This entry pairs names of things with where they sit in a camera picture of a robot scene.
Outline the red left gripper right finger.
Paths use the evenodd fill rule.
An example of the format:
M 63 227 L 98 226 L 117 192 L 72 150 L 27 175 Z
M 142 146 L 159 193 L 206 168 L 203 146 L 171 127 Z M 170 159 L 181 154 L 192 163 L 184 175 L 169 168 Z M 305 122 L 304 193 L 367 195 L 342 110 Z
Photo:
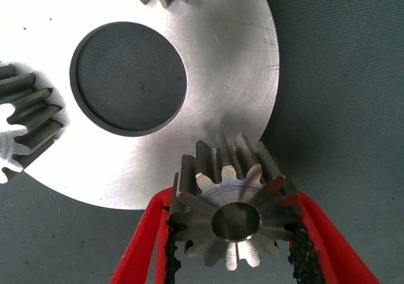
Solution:
M 301 214 L 288 257 L 297 283 L 379 283 L 320 206 L 298 195 Z

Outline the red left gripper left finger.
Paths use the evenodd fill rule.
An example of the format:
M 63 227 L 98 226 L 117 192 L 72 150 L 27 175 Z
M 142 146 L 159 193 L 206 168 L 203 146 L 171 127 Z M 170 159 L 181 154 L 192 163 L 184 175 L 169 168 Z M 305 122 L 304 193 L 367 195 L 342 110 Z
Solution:
M 117 265 L 110 283 L 145 283 L 154 247 L 155 283 L 174 283 L 181 262 L 175 256 L 173 225 L 169 220 L 172 188 L 158 192 L 146 207 L 141 220 Z

